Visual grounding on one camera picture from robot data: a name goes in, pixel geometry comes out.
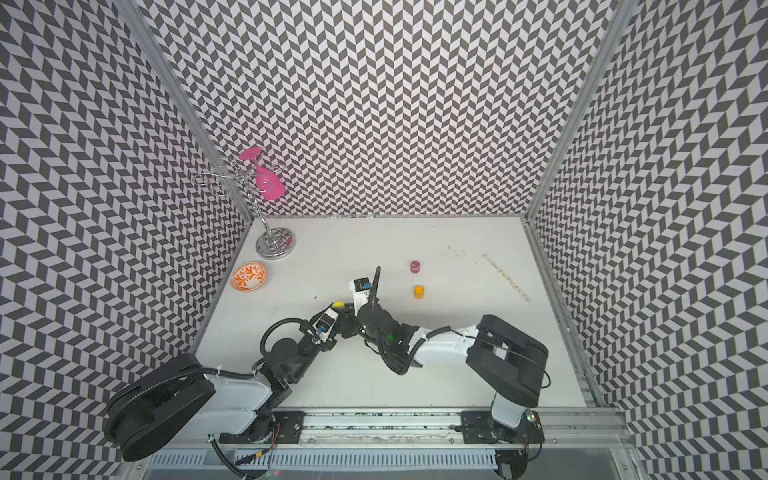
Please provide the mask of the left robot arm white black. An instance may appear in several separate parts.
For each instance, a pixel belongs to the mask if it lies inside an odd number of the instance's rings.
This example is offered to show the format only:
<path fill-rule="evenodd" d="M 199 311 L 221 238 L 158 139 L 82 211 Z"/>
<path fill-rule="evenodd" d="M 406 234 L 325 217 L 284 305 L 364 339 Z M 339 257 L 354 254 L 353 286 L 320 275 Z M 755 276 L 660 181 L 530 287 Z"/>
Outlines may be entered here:
<path fill-rule="evenodd" d="M 264 441 L 277 427 L 274 410 L 318 354 L 361 331 L 352 312 L 332 309 L 295 323 L 301 339 L 262 341 L 261 357 L 247 373 L 205 367 L 192 353 L 169 360 L 112 396 L 105 438 L 126 461 L 147 458 L 172 440 Z"/>

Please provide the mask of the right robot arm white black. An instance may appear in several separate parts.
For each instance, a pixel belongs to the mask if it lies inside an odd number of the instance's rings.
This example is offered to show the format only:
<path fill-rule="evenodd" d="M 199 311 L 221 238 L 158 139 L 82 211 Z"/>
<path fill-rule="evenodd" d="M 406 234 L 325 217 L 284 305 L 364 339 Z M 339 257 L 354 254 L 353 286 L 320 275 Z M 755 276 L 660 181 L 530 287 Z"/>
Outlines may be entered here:
<path fill-rule="evenodd" d="M 362 337 L 395 374 L 433 363 L 464 364 L 494 390 L 486 425 L 471 420 L 463 427 L 467 443 L 502 441 L 524 449 L 544 443 L 534 409 L 552 380 L 546 371 L 549 350 L 540 341 L 491 314 L 476 326 L 428 329 L 397 322 L 379 305 L 335 306 L 341 335 Z"/>

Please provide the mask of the orange patterned ceramic bowl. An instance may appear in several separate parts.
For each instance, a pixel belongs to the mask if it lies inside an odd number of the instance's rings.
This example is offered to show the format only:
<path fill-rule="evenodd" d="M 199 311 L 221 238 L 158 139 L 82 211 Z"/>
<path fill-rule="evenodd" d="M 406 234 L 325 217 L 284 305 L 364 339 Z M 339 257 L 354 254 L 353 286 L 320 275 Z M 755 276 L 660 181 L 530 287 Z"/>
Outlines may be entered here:
<path fill-rule="evenodd" d="M 248 262 L 235 268 L 230 285 L 238 292 L 248 293 L 259 290 L 267 281 L 268 269 L 260 262 Z"/>

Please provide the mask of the chrome glass holder stand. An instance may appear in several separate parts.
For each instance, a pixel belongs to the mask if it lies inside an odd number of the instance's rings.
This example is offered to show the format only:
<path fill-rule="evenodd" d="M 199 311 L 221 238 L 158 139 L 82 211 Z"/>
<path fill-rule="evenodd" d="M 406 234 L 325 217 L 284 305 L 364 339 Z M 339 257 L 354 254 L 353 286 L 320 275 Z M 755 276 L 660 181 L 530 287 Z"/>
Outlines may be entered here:
<path fill-rule="evenodd" d="M 257 254 L 264 260 L 279 260 L 288 256 L 296 246 L 294 233 L 286 227 L 271 227 L 267 216 L 263 212 L 262 204 L 274 201 L 266 201 L 257 191 L 255 186 L 254 168 L 247 166 L 244 162 L 234 157 L 220 155 L 226 164 L 229 177 L 232 178 L 239 187 L 250 211 L 253 215 L 253 222 L 260 223 L 262 233 L 256 240 L 255 249 Z M 204 173 L 196 178 L 201 186 L 212 187 L 215 181 L 221 183 L 218 175 L 215 173 Z"/>

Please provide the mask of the pink plastic wine glass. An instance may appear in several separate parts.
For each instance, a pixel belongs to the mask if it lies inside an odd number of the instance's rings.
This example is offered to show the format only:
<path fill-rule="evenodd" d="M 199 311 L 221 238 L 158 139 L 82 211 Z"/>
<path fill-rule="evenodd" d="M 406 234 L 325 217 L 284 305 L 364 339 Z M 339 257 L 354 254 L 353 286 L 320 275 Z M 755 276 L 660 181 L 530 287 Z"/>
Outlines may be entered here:
<path fill-rule="evenodd" d="M 279 168 L 270 164 L 260 147 L 244 150 L 239 159 L 254 168 L 255 186 L 266 201 L 276 201 L 286 194 L 286 187 L 277 175 Z"/>

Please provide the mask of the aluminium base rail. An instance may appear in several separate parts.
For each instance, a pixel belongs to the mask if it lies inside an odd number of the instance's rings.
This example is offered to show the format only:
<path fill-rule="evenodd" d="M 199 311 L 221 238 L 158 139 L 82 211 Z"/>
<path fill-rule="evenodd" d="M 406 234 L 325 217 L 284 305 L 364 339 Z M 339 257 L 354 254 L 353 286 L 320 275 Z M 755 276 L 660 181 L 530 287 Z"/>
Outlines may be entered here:
<path fill-rule="evenodd" d="M 275 446 L 304 448 L 496 448 L 530 447 L 631 449 L 636 446 L 623 415 L 615 408 L 540 407 L 534 416 L 540 428 L 530 438 L 519 433 L 513 442 L 501 439 L 488 424 L 490 409 L 433 408 L 299 408 L 274 412 L 276 442 L 267 436 L 256 443 L 221 442 L 225 449 Z"/>

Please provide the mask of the aluminium corner post left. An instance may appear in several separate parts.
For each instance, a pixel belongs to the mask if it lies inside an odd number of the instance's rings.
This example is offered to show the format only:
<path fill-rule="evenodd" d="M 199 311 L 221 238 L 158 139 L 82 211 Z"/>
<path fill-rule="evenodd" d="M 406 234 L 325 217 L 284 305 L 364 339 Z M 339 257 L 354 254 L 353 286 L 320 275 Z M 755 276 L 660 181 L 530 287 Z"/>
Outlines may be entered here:
<path fill-rule="evenodd" d="M 137 42 L 141 51 L 146 56 L 152 69 L 159 78 L 160 83 L 167 91 L 181 118 L 200 146 L 206 160 L 211 165 L 213 172 L 217 174 L 221 180 L 224 193 L 233 201 L 237 210 L 245 220 L 248 223 L 252 223 L 253 215 L 246 200 L 241 194 L 237 183 L 229 177 L 225 162 L 221 159 L 218 149 L 214 146 L 214 143 L 206 132 L 195 108 L 182 88 L 177 75 L 171 68 L 164 53 L 157 44 L 154 35 L 145 23 L 144 17 L 139 11 L 136 2 L 129 0 L 115 0 L 112 4 L 130 30 L 133 39 Z"/>

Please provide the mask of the aluminium corner post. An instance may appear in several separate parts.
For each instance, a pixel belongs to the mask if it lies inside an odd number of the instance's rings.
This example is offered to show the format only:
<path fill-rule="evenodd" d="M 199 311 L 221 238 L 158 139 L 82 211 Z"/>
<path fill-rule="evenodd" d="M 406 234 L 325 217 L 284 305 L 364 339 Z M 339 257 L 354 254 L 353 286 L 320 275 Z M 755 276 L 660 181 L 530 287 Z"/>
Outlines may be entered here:
<path fill-rule="evenodd" d="M 154 35 L 145 23 L 144 17 L 139 11 L 136 2 L 129 0 L 115 0 L 112 4 L 130 30 L 133 39 L 137 42 L 141 51 L 146 56 L 152 69 L 159 78 L 160 83 L 167 91 L 181 118 L 200 146 L 206 160 L 211 165 L 213 172 L 217 174 L 221 180 L 224 193 L 233 201 L 237 210 L 245 220 L 248 223 L 252 223 L 253 215 L 246 200 L 241 194 L 237 183 L 229 177 L 225 162 L 221 159 L 218 149 L 214 146 L 214 143 L 206 132 L 195 108 L 182 88 L 177 75 L 171 68 L 164 53 L 157 44 Z"/>
<path fill-rule="evenodd" d="M 576 100 L 569 113 L 561 136 L 556 142 L 555 149 L 552 152 L 550 160 L 547 162 L 543 176 L 537 186 L 529 208 L 524 216 L 527 223 L 532 223 L 538 211 L 544 204 L 561 167 L 565 157 L 571 147 L 576 133 L 588 112 L 589 106 L 601 84 L 614 52 L 618 48 L 623 38 L 624 32 L 628 28 L 630 20 L 638 7 L 637 0 L 621 0 L 613 18 L 609 22 L 604 38 L 600 41 L 584 84 L 580 89 Z"/>

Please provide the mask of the aluminium corner post right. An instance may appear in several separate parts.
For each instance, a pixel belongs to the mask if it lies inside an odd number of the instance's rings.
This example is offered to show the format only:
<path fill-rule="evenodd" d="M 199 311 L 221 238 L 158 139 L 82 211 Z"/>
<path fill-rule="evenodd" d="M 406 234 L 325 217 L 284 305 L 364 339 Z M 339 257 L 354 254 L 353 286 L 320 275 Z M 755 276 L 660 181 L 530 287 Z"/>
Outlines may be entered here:
<path fill-rule="evenodd" d="M 532 223 L 538 211 L 544 204 L 561 167 L 565 157 L 571 147 L 576 133 L 588 112 L 589 106 L 601 84 L 614 52 L 618 48 L 623 38 L 624 32 L 628 28 L 630 20 L 638 7 L 637 0 L 621 0 L 613 18 L 609 22 L 604 38 L 600 41 L 584 84 L 580 89 L 576 100 L 569 113 L 561 136 L 556 142 L 555 149 L 552 152 L 550 160 L 547 162 L 543 176 L 537 186 L 529 208 L 524 216 L 527 223 Z"/>

